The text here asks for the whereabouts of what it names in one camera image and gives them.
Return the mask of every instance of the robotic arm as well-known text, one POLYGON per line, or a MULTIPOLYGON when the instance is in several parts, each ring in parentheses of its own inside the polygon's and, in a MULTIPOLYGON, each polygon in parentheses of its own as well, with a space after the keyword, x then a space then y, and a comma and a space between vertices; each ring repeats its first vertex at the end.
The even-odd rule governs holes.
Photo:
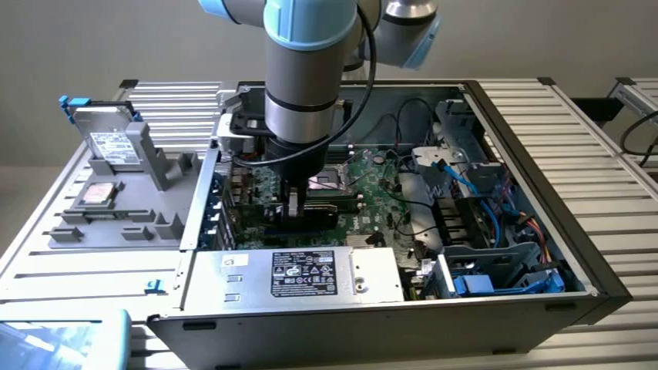
POLYGON ((419 68, 440 22, 436 4, 432 0, 199 3, 207 13, 265 29, 265 124, 275 138, 267 143, 264 162, 236 163, 272 168, 281 178, 285 216, 299 217, 308 178, 324 166, 343 71, 371 58, 391 66, 419 68), (368 33, 375 48, 366 46, 368 33))

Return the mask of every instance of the white wall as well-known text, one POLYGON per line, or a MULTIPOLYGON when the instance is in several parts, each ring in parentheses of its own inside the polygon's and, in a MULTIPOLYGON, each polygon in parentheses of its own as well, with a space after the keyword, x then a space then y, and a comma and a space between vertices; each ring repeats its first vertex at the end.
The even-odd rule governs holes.
MULTIPOLYGON (((9 0, 0 10, 0 164, 52 165, 80 139, 67 93, 107 99, 125 78, 263 78, 263 33, 195 0, 9 0)), ((383 78, 551 76, 602 95, 616 76, 658 76, 657 0, 439 0, 444 24, 418 72, 383 78)))

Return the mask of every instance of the power supply label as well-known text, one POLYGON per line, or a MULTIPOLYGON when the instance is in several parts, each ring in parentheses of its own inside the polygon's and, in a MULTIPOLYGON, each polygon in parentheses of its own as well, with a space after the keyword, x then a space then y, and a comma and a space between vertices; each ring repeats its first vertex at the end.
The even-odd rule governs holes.
POLYGON ((124 133, 91 133, 89 135, 109 164, 140 164, 131 140, 124 133))
POLYGON ((336 295, 334 251, 275 252, 271 295, 276 298, 336 295))

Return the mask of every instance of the warning label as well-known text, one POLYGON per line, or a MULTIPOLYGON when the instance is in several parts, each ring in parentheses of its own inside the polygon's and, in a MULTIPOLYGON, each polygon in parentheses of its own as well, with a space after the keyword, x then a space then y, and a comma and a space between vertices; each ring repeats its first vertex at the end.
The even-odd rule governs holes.
POLYGON ((140 164, 124 133, 91 133, 93 143, 109 164, 140 164))
POLYGON ((284 298, 336 294, 334 251, 272 254, 271 295, 284 298))

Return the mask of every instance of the circuit board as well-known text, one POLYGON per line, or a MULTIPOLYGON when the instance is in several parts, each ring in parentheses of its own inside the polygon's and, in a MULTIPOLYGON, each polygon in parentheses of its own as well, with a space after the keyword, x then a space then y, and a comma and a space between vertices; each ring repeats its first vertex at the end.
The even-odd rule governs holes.
MULTIPOLYGON (((255 224, 261 219, 261 213, 279 203, 280 180, 268 168, 233 169, 231 187, 237 212, 239 233, 237 249, 272 249, 285 247, 372 247, 366 239, 375 233, 382 233, 383 243, 378 245, 391 247, 395 251, 398 264, 402 267, 416 267, 415 258, 408 258, 408 250, 414 246, 412 237, 399 235, 392 224, 398 223, 406 215, 406 205, 394 200, 379 182, 384 177, 392 183, 396 175, 392 164, 396 158, 386 159, 384 153, 375 150, 362 150, 342 164, 328 165, 327 171, 338 171, 343 175, 340 190, 338 188, 319 186, 320 190, 309 190, 309 197, 323 195, 347 194, 355 197, 358 203, 356 212, 338 215, 338 226, 334 230, 319 233, 276 236, 267 234, 267 224, 255 224), (374 158, 384 158, 383 163, 374 163, 374 158)), ((410 232, 410 226, 400 222, 403 232, 410 232)))

